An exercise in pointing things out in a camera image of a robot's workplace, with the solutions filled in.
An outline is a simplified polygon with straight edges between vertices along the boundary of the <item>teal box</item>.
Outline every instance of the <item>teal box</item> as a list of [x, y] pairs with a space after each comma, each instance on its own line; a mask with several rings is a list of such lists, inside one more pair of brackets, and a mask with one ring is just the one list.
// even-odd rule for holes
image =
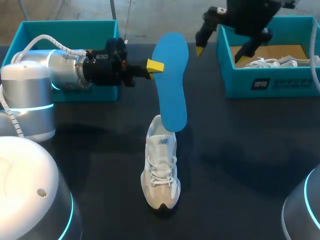
[[[273, 31], [268, 45], [301, 45], [309, 58], [313, 16], [275, 16], [267, 26]], [[310, 67], [236, 68], [230, 47], [242, 46], [248, 37], [236, 35], [222, 25], [217, 37], [217, 55], [227, 98], [272, 98], [320, 96]], [[320, 26], [315, 42], [315, 55], [320, 56]], [[320, 78], [320, 67], [316, 68]], [[257, 82], [266, 87], [254, 89]]]
[[[46, 34], [69, 49], [102, 50], [107, 39], [119, 37], [116, 20], [23, 21], [18, 28], [1, 67], [10, 64], [12, 57], [22, 51], [35, 37]], [[33, 50], [57, 49], [48, 40], [41, 40]], [[88, 92], [54, 90], [54, 102], [114, 102], [118, 87], [92, 86]]]

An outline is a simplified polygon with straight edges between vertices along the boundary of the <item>white shoelace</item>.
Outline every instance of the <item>white shoelace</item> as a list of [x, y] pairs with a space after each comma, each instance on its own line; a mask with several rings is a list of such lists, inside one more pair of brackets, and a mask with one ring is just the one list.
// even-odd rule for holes
[[171, 186], [171, 183], [174, 181], [174, 177], [172, 176], [172, 169], [175, 167], [177, 157], [172, 156], [172, 159], [173, 162], [168, 162], [164, 159], [158, 161], [156, 164], [153, 164], [148, 157], [150, 163], [152, 186], [163, 184], [168, 184], [169, 187]]
[[264, 59], [262, 57], [258, 57], [259, 60], [252, 61], [249, 64], [247, 64], [247, 67], [252, 67], [252, 68], [274, 68], [276, 65], [274, 62], [277, 62], [278, 60], [275, 58], [270, 58], [270, 59]]

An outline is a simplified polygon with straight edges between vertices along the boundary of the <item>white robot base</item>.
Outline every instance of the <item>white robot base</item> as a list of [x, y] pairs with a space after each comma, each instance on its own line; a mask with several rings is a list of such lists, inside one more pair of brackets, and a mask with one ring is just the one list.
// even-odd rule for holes
[[0, 137], [0, 240], [80, 240], [79, 209], [52, 156]]
[[320, 239], [320, 166], [309, 173], [287, 197], [281, 224], [287, 240]]

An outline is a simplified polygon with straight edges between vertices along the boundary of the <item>blue insole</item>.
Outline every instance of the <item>blue insole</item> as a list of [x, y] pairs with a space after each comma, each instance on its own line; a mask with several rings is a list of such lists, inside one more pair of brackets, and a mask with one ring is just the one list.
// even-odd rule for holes
[[164, 64], [164, 72], [154, 73], [162, 124], [169, 132], [179, 132], [187, 124], [187, 107], [183, 87], [189, 50], [184, 36], [165, 34], [155, 46], [152, 60]]

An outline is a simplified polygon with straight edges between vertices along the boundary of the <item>cable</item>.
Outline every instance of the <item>cable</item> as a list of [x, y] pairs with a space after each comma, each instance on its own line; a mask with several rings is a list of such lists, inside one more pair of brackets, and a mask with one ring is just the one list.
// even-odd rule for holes
[[312, 78], [315, 83], [316, 88], [320, 92], [320, 83], [317, 77], [316, 72], [316, 63], [315, 63], [315, 48], [316, 48], [316, 38], [317, 38], [317, 30], [318, 30], [318, 24], [317, 21], [314, 21], [312, 32], [311, 32], [311, 40], [310, 40], [310, 68], [312, 73]]
[[60, 42], [58, 42], [57, 40], [55, 40], [53, 37], [49, 36], [49, 35], [39, 35], [37, 36], [35, 39], [33, 39], [26, 47], [25, 49], [19, 54], [19, 56], [15, 59], [15, 63], [19, 63], [21, 61], [21, 59], [26, 55], [26, 53], [40, 40], [42, 39], [46, 39], [49, 40], [50, 42], [52, 42], [54, 45], [56, 45], [59, 49], [66, 51], [68, 54], [71, 55], [77, 55], [77, 56], [81, 56], [81, 57], [86, 57], [87, 56], [87, 52], [84, 50], [79, 50], [79, 51], [74, 51], [71, 50], [65, 46], [63, 46]]
[[10, 110], [10, 107], [8, 106], [8, 104], [7, 104], [6, 100], [5, 100], [2, 84], [0, 85], [0, 103], [2, 104], [5, 112], [10, 117], [10, 120], [13, 123], [15, 131], [18, 134], [18, 137], [24, 138], [25, 136], [24, 136], [24, 134], [23, 134], [23, 132], [22, 132], [22, 130], [20, 128], [20, 125], [19, 125], [15, 115], [12, 113], [12, 111]]

